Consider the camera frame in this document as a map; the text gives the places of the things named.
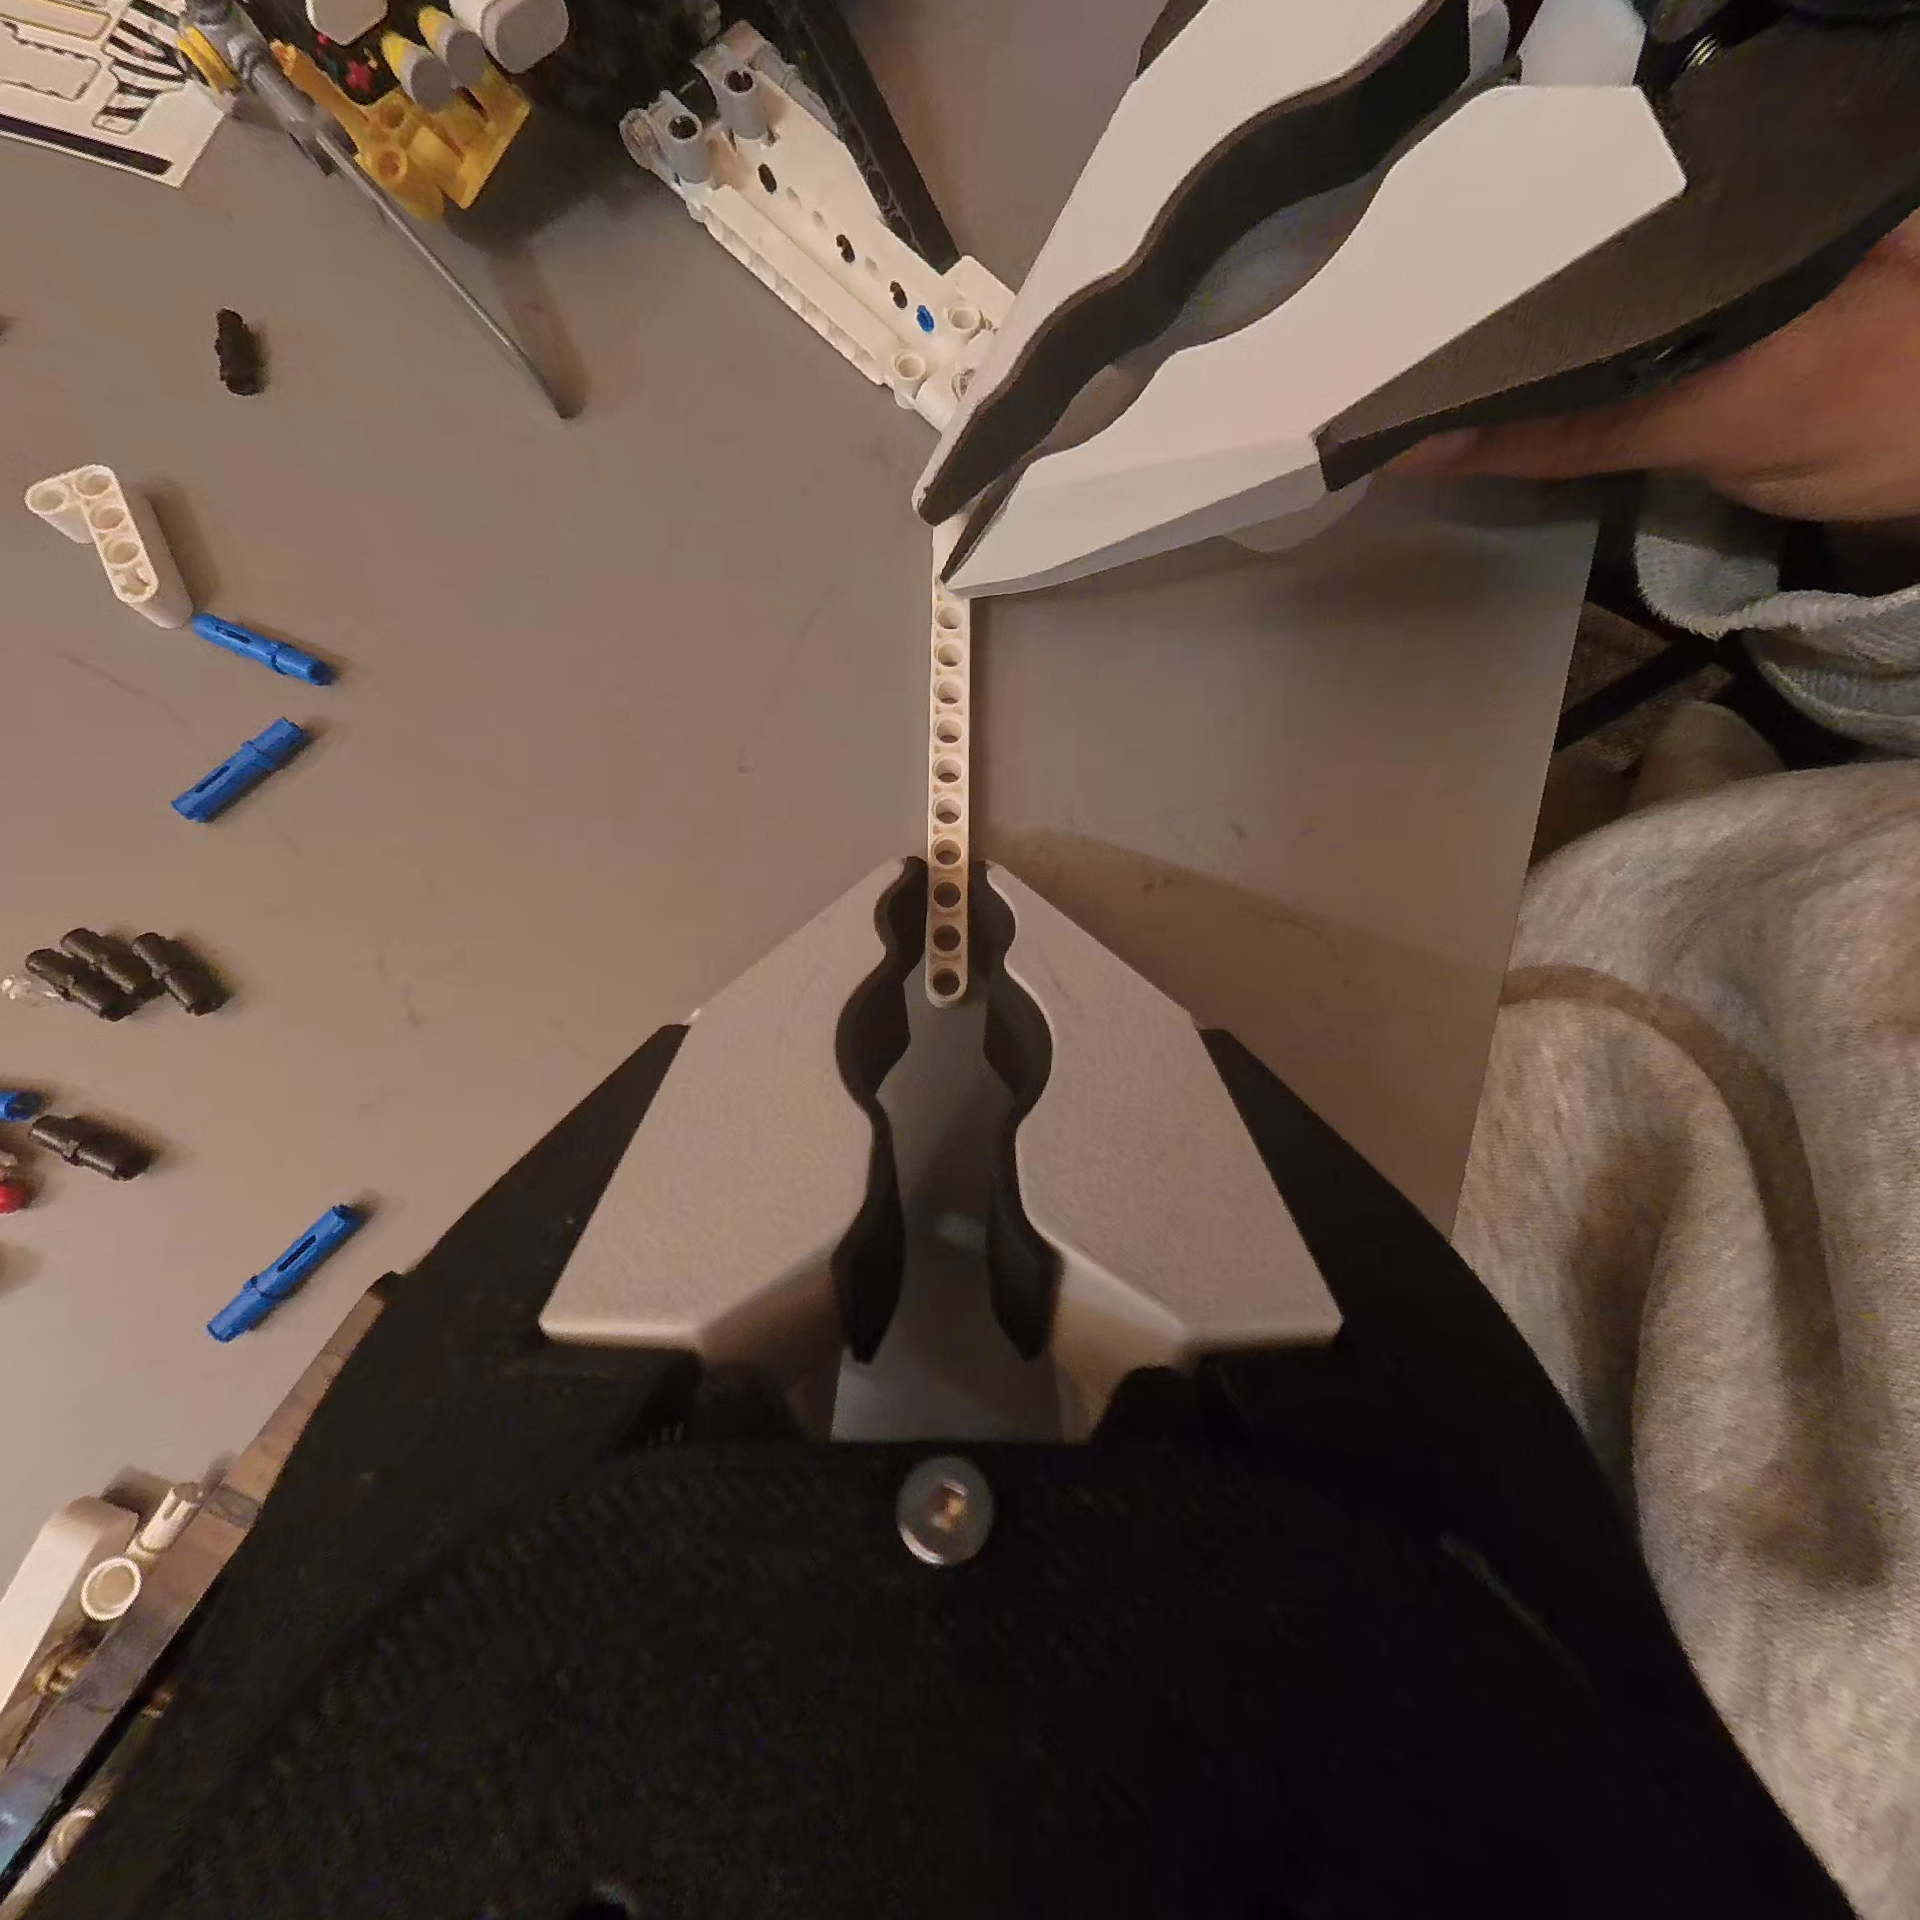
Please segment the person's right hand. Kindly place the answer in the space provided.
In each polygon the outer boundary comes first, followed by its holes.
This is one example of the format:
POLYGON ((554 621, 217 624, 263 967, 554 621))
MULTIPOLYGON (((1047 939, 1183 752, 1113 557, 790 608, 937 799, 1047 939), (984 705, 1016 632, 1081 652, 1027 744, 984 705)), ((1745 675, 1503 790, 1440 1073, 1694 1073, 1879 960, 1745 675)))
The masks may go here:
POLYGON ((1919 219, 1808 313, 1667 390, 1451 429, 1395 469, 1541 481, 1679 472, 1775 518, 1915 523, 1919 219))

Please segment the person's right forearm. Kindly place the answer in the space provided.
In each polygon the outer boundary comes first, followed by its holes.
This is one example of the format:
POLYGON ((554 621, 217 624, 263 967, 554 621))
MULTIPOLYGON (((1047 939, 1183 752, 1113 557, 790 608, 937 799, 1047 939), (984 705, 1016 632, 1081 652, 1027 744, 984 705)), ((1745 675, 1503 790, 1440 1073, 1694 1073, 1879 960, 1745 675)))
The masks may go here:
POLYGON ((1915 758, 1915 582, 1861 589, 1811 520, 1673 475, 1647 481, 1630 550, 1649 612, 1703 639, 1738 639, 1761 678, 1829 734, 1915 758))

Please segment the zebra striped sticker sheet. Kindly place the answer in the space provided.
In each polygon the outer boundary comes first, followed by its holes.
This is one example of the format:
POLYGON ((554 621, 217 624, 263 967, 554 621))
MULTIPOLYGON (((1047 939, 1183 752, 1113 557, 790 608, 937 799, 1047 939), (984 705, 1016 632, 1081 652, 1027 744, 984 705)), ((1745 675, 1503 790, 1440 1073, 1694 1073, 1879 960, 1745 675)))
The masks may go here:
POLYGON ((5 139, 181 184, 225 124, 184 22, 177 1, 5 1, 5 139))

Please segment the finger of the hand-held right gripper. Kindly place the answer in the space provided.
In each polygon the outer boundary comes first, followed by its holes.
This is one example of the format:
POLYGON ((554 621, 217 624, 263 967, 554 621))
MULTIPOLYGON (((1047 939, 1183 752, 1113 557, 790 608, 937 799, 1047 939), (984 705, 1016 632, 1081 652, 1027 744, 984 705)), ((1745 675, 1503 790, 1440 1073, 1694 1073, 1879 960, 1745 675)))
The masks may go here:
POLYGON ((1169 5, 919 480, 925 520, 1017 469, 1246 232, 1367 177, 1470 72, 1465 1, 1169 5))
POLYGON ((1326 523, 1323 428, 1683 188, 1637 86, 1482 92, 1287 301, 1175 351, 1113 423, 1037 459, 968 528, 949 588, 1031 591, 1294 515, 1326 523))

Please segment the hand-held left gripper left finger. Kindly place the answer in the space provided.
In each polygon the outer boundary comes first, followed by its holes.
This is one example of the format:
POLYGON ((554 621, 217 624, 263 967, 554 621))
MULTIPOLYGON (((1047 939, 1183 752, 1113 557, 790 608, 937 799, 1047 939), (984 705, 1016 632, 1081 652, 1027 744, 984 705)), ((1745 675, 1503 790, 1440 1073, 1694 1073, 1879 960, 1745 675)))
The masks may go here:
POLYGON ((910 1039, 926 862, 885 862, 669 1038, 664 1079, 541 1311, 833 1411, 894 1319, 905 1216, 881 1104, 910 1039))

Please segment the white angled lego beam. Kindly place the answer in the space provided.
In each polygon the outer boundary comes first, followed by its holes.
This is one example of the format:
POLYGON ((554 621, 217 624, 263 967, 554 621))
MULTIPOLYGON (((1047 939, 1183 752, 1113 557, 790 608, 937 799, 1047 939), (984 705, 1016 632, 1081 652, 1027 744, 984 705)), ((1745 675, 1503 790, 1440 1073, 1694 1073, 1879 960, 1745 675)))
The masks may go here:
POLYGON ((93 550, 120 606, 169 632, 197 612, 153 504, 105 464, 33 481, 23 504, 63 536, 93 550))

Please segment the partly built lego aircraft model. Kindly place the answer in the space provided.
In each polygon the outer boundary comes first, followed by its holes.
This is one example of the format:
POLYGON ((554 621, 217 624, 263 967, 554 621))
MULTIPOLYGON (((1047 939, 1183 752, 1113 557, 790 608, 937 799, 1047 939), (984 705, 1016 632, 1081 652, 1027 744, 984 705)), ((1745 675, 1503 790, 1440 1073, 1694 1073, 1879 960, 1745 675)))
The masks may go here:
POLYGON ((838 5, 184 5, 200 81, 250 102, 536 382, 425 240, 547 108, 618 132, 689 217, 871 384, 942 428, 1008 288, 962 255, 838 5))

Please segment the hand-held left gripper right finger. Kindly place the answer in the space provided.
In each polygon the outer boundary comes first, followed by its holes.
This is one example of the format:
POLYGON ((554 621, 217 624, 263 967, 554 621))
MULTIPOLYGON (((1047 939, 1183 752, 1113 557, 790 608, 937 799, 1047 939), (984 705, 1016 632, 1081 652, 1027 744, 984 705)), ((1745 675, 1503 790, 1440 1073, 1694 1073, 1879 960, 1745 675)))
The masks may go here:
POLYGON ((1014 1102, 993 1302, 1065 1427, 1142 1371, 1326 1349, 1341 1307, 1202 1025, 1003 865, 976 869, 987 1059, 1014 1102))

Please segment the long black flat bar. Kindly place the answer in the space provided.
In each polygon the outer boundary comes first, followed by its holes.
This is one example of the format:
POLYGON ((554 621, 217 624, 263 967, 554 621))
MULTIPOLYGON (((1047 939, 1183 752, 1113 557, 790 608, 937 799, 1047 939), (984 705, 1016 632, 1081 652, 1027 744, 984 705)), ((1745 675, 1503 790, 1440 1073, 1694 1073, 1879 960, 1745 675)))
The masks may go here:
MULTIPOLYGON (((200 1511, 166 1557, 145 1567, 123 1549, 86 1574, 80 1616, 54 1637, 5 1708, 5 1917, 33 1912, 153 1740, 192 1629, 377 1315, 376 1293, 358 1302, 257 1437, 200 1480, 200 1511)), ((99 1497, 143 1521, 173 1483, 151 1483, 145 1504, 99 1497)))

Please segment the thick white lego beam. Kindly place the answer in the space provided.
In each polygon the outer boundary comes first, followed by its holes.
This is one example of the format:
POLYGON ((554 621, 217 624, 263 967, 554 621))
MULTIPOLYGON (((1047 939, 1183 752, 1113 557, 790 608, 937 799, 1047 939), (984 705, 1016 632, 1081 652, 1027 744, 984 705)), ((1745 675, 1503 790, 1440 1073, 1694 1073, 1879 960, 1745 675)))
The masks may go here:
POLYGON ((64 1504, 43 1521, 3 1598, 5 1708, 33 1677, 54 1637, 80 1616, 86 1574, 123 1551, 137 1527, 137 1511, 96 1495, 64 1504))

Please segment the person's leg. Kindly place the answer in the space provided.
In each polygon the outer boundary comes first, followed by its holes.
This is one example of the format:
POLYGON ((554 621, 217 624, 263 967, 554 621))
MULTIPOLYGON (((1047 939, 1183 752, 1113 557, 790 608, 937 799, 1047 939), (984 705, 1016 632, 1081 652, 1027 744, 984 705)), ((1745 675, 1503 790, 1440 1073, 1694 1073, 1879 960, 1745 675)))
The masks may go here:
POLYGON ((1625 737, 1586 737, 1553 755, 1528 864, 1632 814, 1783 771, 1783 757, 1735 711, 1667 704, 1632 720, 1625 737))

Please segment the long white lego beam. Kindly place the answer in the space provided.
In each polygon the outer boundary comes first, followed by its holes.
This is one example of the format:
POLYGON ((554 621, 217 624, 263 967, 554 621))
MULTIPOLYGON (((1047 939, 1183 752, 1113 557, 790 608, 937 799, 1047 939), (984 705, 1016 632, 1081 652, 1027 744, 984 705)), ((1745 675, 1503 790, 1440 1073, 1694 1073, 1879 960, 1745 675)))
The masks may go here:
POLYGON ((973 611, 942 580, 928 617, 928 905, 925 981, 928 1004, 953 1008, 969 993, 973 878, 973 611))

